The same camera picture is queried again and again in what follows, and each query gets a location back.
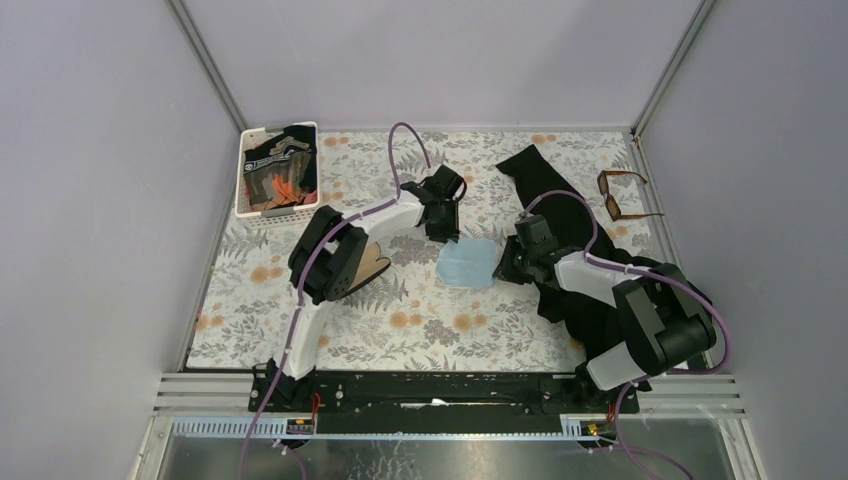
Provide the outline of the black glasses case tan lining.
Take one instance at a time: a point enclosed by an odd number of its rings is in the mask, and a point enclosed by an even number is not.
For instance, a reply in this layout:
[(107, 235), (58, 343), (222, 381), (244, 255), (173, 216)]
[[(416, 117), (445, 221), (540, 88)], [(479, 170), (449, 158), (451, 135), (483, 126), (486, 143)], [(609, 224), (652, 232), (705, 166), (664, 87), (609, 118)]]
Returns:
[(385, 256), (378, 243), (369, 244), (363, 251), (353, 282), (348, 290), (353, 293), (364, 287), (391, 266), (391, 259)]

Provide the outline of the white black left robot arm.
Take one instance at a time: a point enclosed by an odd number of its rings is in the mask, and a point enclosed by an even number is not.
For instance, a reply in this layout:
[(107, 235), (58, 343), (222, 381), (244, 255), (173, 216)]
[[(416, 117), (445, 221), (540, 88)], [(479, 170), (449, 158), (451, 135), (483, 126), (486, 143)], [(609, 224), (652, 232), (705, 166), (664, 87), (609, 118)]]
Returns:
[(304, 379), (316, 366), (319, 337), (332, 304), (376, 279), (390, 260), (376, 254), (374, 267), (365, 260), (379, 241), (401, 231), (423, 228), (431, 241), (459, 239), (459, 202), (466, 180), (442, 165), (420, 181), (406, 182), (400, 195), (359, 210), (319, 208), (293, 248), (288, 267), (295, 288), (296, 310), (289, 324), (272, 386), (272, 398), (288, 411), (309, 401)]

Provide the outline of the light blue cleaning cloth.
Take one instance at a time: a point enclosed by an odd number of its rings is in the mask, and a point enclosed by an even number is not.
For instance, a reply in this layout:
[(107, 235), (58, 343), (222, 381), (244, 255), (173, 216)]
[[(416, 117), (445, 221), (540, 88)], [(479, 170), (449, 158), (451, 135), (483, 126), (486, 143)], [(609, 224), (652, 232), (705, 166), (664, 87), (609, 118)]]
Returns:
[(460, 237), (448, 241), (440, 250), (436, 273), (448, 286), (473, 289), (491, 288), (498, 263), (494, 241), (486, 238)]

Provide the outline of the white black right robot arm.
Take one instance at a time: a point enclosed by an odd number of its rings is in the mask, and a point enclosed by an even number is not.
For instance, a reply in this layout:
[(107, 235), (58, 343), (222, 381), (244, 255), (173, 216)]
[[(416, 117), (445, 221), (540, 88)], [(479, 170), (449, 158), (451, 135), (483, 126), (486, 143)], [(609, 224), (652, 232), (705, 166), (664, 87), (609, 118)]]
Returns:
[(597, 412), (612, 400), (614, 388), (663, 374), (715, 346), (707, 302), (677, 266), (644, 269), (604, 261), (562, 245), (541, 215), (515, 227), (495, 278), (582, 294), (616, 313), (622, 340), (577, 370), (573, 396), (583, 410)]

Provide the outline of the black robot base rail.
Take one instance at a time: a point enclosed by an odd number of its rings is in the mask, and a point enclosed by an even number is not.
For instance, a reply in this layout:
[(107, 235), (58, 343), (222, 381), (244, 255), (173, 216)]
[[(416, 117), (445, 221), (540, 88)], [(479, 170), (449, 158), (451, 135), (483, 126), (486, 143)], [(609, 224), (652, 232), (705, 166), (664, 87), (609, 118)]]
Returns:
[(511, 417), (586, 415), (605, 424), (635, 414), (636, 395), (590, 392), (572, 374), (316, 370), (299, 381), (257, 366), (247, 408), (255, 413), (345, 416), (391, 424), (446, 418), (461, 425)]

